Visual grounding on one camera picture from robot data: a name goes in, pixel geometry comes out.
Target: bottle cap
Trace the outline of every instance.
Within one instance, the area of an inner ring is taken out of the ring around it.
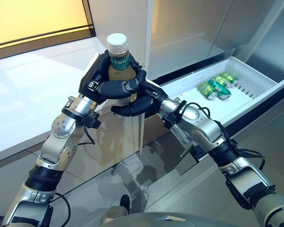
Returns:
[[[112,54],[123,54],[128,51],[128,40],[124,34],[113,33],[106,39],[107,49]]]

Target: soda can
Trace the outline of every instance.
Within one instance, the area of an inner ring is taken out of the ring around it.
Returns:
[[[208,83],[218,92],[218,97],[220,99],[225,100],[231,96],[231,92],[214,79],[210,79]]]
[[[231,83],[227,79],[225,79],[224,77],[222,77],[220,75],[215,76],[214,80],[217,81],[219,84],[223,85],[223,87],[225,87],[225,88],[232,87]]]
[[[198,86],[200,93],[207,99],[213,100],[218,96],[218,92],[208,83],[203,82]]]
[[[220,74],[220,76],[223,77],[224,79],[226,79],[227,81],[229,81],[229,82],[231,83],[231,86],[232,86],[232,87],[233,87],[233,86],[237,83],[237,81],[238,81],[237,78],[235,78],[233,75],[231,75],[231,74],[228,73],[228,72],[224,72],[224,73]]]

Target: floor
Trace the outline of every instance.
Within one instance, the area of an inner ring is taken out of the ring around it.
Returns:
[[[266,156],[264,173],[284,194],[284,114],[242,141]],[[131,212],[189,212],[242,227],[256,227],[250,210],[243,210],[225,186],[215,163],[205,158],[180,175],[174,166],[183,148],[171,133],[144,146],[143,154],[134,154],[84,183],[65,196],[71,205],[67,226],[98,226],[107,208],[118,205],[123,194],[131,198]],[[62,199],[52,203],[52,227],[67,218]]]

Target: window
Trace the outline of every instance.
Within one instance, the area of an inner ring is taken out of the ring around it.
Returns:
[[[88,0],[0,0],[0,59],[95,35]]]

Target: crisper drawer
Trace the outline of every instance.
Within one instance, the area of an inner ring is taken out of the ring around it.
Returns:
[[[224,101],[218,98],[205,99],[197,90],[197,86],[224,71],[238,78],[235,87],[230,88],[231,96]],[[284,87],[284,80],[276,83],[234,57],[162,86],[170,98],[179,97],[181,100],[208,107],[211,118],[225,126],[265,101],[282,87]]]

